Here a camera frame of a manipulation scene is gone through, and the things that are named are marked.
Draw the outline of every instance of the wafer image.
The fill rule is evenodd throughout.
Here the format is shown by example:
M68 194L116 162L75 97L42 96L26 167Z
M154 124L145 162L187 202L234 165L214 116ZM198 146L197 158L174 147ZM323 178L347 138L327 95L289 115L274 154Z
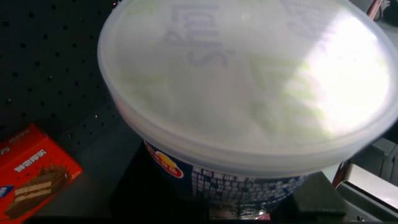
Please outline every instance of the wafer image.
M42 167L36 177L15 189L14 201L4 213L11 219L19 218L57 193L69 178L64 166Z

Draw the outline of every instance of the red box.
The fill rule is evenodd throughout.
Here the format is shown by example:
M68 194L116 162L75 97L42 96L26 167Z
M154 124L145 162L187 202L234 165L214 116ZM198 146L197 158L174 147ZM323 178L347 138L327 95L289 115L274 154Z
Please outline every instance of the red box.
M82 172L34 124L1 142L0 223L21 223Z

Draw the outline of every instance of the tub label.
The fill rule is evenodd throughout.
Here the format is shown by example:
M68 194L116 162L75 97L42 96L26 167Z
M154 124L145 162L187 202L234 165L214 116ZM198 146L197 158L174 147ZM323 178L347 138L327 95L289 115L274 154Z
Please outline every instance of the tub label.
M147 142L145 146L181 198L206 200L212 207L236 213L239 217L269 212L306 178L263 179L223 174L182 162Z
M164 170L166 170L169 174L176 178L182 178L184 176L184 173L180 168L177 167L176 163L171 160L169 156L166 156L163 152L160 151L154 151L147 143L145 143L146 148L152 156L152 158L155 159L155 161L162 166Z

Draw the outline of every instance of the container lid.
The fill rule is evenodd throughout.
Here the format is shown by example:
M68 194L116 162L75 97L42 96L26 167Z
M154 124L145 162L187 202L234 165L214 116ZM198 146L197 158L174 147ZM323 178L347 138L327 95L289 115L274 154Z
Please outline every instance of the container lid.
M191 164L282 177L341 162L398 113L397 53L346 1L124 0L98 44L124 119Z

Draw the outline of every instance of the pegboard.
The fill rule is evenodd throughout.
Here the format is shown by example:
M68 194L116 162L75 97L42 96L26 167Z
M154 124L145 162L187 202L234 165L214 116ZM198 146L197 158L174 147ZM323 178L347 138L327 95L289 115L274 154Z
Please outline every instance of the pegboard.
M90 136L90 128L97 131L104 119L118 116L96 56L114 5L113 0L0 1L0 141L36 123L78 146L83 136L76 129ZM81 124L98 110L112 112ZM69 129L74 133L60 136Z

